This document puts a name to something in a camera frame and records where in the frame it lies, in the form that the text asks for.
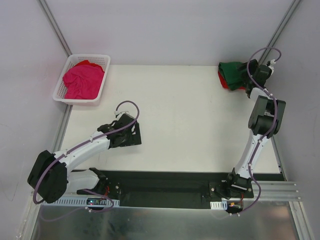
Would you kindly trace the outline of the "green t-shirt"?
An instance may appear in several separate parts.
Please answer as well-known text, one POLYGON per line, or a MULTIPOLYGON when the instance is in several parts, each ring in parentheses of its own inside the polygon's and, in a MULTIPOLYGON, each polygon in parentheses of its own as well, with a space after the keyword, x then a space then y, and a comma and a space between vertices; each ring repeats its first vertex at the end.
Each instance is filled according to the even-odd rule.
POLYGON ((231 62, 219 62, 218 71, 220 71, 225 77, 233 76, 240 78, 240 74, 237 70, 237 65, 241 63, 239 61, 231 62))

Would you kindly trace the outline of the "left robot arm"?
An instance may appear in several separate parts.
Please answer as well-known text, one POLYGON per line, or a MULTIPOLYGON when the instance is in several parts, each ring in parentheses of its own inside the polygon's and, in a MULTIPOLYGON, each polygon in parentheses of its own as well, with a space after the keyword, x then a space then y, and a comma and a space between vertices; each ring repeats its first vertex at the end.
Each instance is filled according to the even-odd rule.
POLYGON ((37 156, 27 183, 48 204, 54 203, 65 193, 105 194, 108 180, 100 170, 90 167, 76 171, 76 167, 109 149, 141 143, 140 124, 128 113, 123 113, 110 124, 98 127, 89 138, 70 149, 54 153, 42 151, 37 156))

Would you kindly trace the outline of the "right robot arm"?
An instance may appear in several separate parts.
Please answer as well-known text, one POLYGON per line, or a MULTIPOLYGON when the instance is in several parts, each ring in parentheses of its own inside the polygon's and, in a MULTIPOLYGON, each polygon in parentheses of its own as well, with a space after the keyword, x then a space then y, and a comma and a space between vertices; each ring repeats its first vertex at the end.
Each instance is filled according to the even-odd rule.
POLYGON ((274 73, 276 62, 272 59, 266 64, 258 64, 254 59, 238 68, 246 70, 243 74, 245 93, 255 104, 248 120, 248 142, 224 186, 228 199, 241 197, 252 188, 253 171, 261 151, 280 130, 286 102, 276 99, 265 87, 267 79, 274 73))

